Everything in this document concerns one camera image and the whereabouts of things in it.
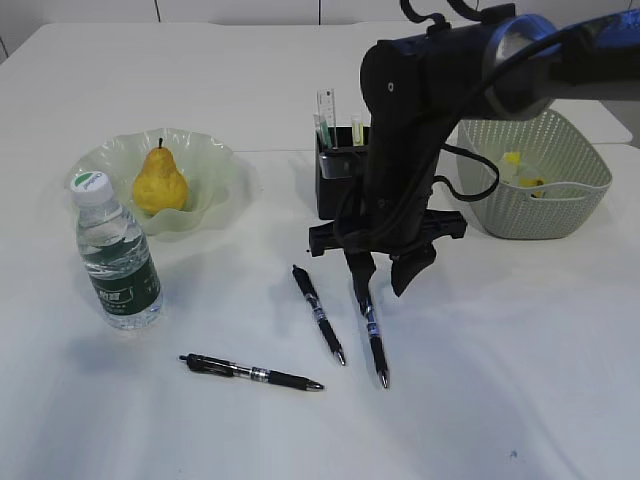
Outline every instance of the plastic basket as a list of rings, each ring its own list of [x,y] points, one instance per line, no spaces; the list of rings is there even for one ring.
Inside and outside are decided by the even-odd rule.
[[[531,188],[500,182],[489,197],[471,203],[482,226],[497,237],[565,237],[585,222],[611,185],[611,171],[602,157],[554,110],[524,122],[464,120],[458,131],[458,146],[494,163],[505,152],[518,151],[545,179],[544,185]],[[491,185],[493,174],[484,165],[461,156],[457,165],[465,194]],[[535,192],[544,192],[543,197],[534,197]]]

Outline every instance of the black pen holder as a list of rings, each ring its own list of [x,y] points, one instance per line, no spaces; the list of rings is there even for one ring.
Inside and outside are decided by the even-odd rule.
[[[332,141],[335,142],[331,128]],[[338,148],[322,145],[316,134],[316,202],[318,217],[333,220],[340,201],[364,175],[369,151],[369,127],[364,127],[364,145],[353,146],[351,127],[337,127]]]

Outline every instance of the bottle cap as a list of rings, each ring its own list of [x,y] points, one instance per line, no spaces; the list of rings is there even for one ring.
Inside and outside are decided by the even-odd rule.
[[[102,205],[113,197],[113,187],[106,173],[85,172],[71,181],[73,200],[79,207]]]

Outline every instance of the yellow pear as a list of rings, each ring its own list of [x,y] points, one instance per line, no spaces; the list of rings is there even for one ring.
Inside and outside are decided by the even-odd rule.
[[[165,208],[182,210],[188,195],[187,181],[178,171],[171,151],[162,146],[161,138],[133,182],[133,201],[146,213],[155,215]]]

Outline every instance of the table surface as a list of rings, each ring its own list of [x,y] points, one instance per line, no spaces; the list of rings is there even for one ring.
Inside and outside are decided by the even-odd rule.
[[[33,176],[46,155],[34,142],[0,189],[11,206],[11,184],[28,185],[0,243],[3,480],[628,477],[640,442],[640,151],[597,148],[613,186],[569,238],[499,240],[463,210],[466,237],[438,240],[436,263],[400,299],[377,258],[383,391],[342,255],[306,252],[318,224],[311,152],[241,154],[262,195],[236,223],[151,238],[165,318],[121,334],[100,319],[75,251],[64,169],[39,162]],[[457,207],[439,186],[430,205]],[[346,368],[292,263],[311,272]],[[188,352],[327,390],[192,374],[177,360]]]
[[[0,69],[0,140],[37,131],[77,158],[115,135],[174,127],[236,151],[309,150],[316,91],[335,88],[340,123],[367,119],[364,53],[380,38],[423,31],[409,22],[47,25]],[[592,143],[631,141],[599,102],[555,108]]]

